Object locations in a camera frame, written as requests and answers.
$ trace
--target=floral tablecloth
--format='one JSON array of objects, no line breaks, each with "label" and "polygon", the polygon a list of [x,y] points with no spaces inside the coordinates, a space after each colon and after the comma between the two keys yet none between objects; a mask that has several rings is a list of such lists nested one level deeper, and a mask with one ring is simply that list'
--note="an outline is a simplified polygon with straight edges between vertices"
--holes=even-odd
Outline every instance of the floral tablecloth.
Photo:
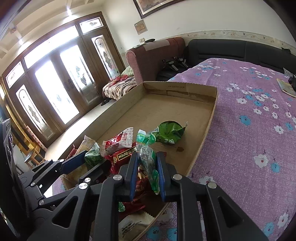
[{"label": "floral tablecloth", "polygon": [[[269,240],[287,227],[296,202],[296,99],[276,78],[288,80],[258,65],[211,58],[170,80],[218,88],[211,128],[189,177],[216,182]],[[177,240],[175,204],[141,240]]]}]

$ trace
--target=ceiling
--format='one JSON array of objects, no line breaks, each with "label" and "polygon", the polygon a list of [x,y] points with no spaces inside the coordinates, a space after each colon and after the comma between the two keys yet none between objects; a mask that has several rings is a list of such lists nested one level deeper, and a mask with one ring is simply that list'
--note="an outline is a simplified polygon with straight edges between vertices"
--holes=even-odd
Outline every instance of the ceiling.
[{"label": "ceiling", "polygon": [[0,21],[4,20],[5,14],[13,4],[20,2],[21,11],[10,14],[8,28],[0,38],[0,59],[2,59],[14,47],[20,39],[26,39],[28,33],[38,29],[44,22],[63,14],[68,16],[67,8],[71,11],[78,11],[80,8],[93,4],[101,5],[106,0],[1,0],[0,1]]}]

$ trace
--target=book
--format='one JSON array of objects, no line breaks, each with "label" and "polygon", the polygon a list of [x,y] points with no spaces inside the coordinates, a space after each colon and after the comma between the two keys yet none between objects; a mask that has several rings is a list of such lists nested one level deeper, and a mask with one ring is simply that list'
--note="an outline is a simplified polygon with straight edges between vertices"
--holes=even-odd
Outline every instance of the book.
[{"label": "book", "polygon": [[276,80],[279,83],[279,86],[284,93],[296,98],[296,92],[293,89],[292,85],[290,85],[289,83],[286,83],[280,79],[276,79]]}]

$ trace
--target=sofa backrest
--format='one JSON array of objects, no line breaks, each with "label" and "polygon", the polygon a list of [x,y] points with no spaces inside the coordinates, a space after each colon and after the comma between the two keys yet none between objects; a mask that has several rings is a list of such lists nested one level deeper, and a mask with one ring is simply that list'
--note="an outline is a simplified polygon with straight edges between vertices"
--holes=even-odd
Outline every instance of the sofa backrest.
[{"label": "sofa backrest", "polygon": [[188,64],[196,66],[208,58],[231,58],[284,73],[296,73],[296,56],[269,45],[230,39],[193,39],[186,50]]},{"label": "sofa backrest", "polygon": [[181,37],[169,38],[144,44],[127,51],[126,59],[134,72],[137,84],[155,81],[157,73],[165,66],[163,59],[181,57],[185,48]]}]

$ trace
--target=framed painting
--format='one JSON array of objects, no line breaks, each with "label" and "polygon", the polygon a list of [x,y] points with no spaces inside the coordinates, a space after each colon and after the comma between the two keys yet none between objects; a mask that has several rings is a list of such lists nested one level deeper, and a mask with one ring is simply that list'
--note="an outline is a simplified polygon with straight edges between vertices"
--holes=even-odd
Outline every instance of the framed painting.
[{"label": "framed painting", "polygon": [[184,0],[133,0],[141,18]]}]

